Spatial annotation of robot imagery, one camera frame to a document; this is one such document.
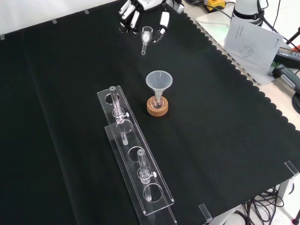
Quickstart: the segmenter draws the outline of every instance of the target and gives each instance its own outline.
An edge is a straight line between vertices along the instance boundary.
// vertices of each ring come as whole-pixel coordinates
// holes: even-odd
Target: white surface
[[[0,0],[0,35],[115,0]]]
[[[267,72],[279,49],[283,36],[233,17],[224,49],[253,62]]]

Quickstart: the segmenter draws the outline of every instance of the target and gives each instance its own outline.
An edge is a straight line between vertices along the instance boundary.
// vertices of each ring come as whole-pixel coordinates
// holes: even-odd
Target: test tube rack
[[[176,225],[174,199],[120,86],[97,93],[107,136],[142,225]]]

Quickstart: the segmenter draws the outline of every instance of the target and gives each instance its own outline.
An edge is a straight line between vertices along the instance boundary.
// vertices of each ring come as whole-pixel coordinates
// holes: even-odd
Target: test tube
[[[116,87],[112,86],[109,88],[109,90],[111,91],[112,103],[115,109],[116,116],[119,116],[119,114],[121,114],[121,108],[118,100],[118,95],[116,92]]]
[[[147,164],[146,164],[146,156],[145,156],[145,150],[144,149],[139,149],[137,151],[137,156],[139,159],[139,164],[140,164],[140,173],[141,176],[144,177],[147,175]]]
[[[148,185],[148,183],[150,183],[150,171],[149,171],[149,169],[147,169],[145,150],[139,149],[137,151],[137,156],[138,156],[139,164],[140,164],[141,182],[146,185],[146,186],[144,185],[145,186],[145,189],[144,189],[145,198],[148,202],[150,202],[152,200],[150,185]]]
[[[124,145],[128,145],[128,139],[124,128],[124,123],[120,123],[120,131],[121,131],[121,137]]]

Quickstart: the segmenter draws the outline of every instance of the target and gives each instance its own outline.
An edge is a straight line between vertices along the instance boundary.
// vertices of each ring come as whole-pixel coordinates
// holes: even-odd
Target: robot finger
[[[125,2],[125,4],[121,7],[119,14],[123,15],[124,12],[128,9],[128,7],[131,5],[131,1],[127,0],[127,2]]]
[[[141,13],[137,10],[135,11],[135,14],[132,17],[130,27],[132,29],[132,32],[134,35],[136,35],[139,32],[139,22],[141,20]]]
[[[155,43],[159,41],[164,33],[167,31],[168,24],[169,24],[169,19],[170,19],[170,14],[168,12],[167,6],[164,3],[163,5],[163,12],[161,14],[160,18],[160,23],[159,23],[159,28],[158,30],[153,34],[152,41]]]

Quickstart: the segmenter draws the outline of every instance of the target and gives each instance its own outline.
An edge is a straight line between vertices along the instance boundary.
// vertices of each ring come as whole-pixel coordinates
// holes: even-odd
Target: cable
[[[277,20],[278,14],[279,14],[280,2],[281,2],[281,0],[279,0],[279,3],[278,3],[278,9],[277,9],[276,18],[275,18],[275,21],[274,21],[274,24],[273,24],[273,28],[275,27],[275,23],[276,23],[276,20]]]
[[[253,221],[251,220],[251,216],[250,216],[250,210],[251,210],[251,206],[253,207],[253,211],[255,213],[255,215],[258,217],[258,219],[261,221],[261,223],[264,225],[265,223],[269,222],[269,225],[271,225],[275,213],[276,213],[276,209],[277,207],[283,207],[284,206],[284,202],[283,200],[278,196],[278,190],[274,188],[272,188],[272,191],[266,191],[264,193],[262,193],[261,195],[259,195],[259,197],[261,197],[262,199],[258,200],[256,198],[250,199],[249,201],[247,201],[246,203],[243,204],[243,207],[245,209],[246,214],[244,215],[242,212],[236,210],[234,213],[240,215],[244,221],[245,221],[245,225],[255,225],[253,223]],[[282,202],[282,205],[278,205],[278,199]],[[270,212],[270,210],[267,208],[267,206],[269,205],[274,205],[274,211],[273,213]],[[266,217],[262,217],[259,207],[263,207],[264,211],[267,213],[267,218]]]
[[[277,34],[279,34],[279,32],[277,31],[277,30],[275,30],[275,28],[274,27],[272,27],[272,25],[266,20],[266,18],[264,18],[263,17],[263,21],[266,23],[266,25],[268,26],[268,27],[270,27],[271,29],[273,29],[273,31],[275,31]],[[286,43],[287,44],[291,44],[292,46],[294,46],[299,52],[300,52],[300,49],[296,46],[296,45],[294,45],[291,41],[289,41],[287,38],[285,38],[285,37],[283,37],[284,38],[284,40],[286,40]]]
[[[267,1],[267,6],[265,8],[262,8],[262,10],[266,9],[267,7],[269,7],[269,3],[268,3],[268,0]]]
[[[291,193],[293,193],[294,189],[295,189],[295,184],[293,183],[293,184],[292,184],[292,190],[291,190],[291,192],[289,193],[289,195],[290,195]]]
[[[234,2],[234,1],[226,1],[226,2],[225,2],[225,5],[227,5],[227,4],[229,4],[229,3],[232,3],[232,4],[235,5],[235,2]]]
[[[297,92],[292,97],[292,106],[294,110],[300,114],[300,94]]]
[[[202,2],[204,2],[203,0],[201,1],[190,1],[190,0],[185,0],[186,3],[192,5],[192,6],[206,6],[206,7],[210,7],[210,8],[213,8],[221,13],[223,13],[224,15],[226,15],[229,19],[231,19],[231,16],[229,16],[227,13],[221,11],[220,9],[218,9],[217,7],[213,7],[213,6],[209,6],[209,5],[206,5]]]

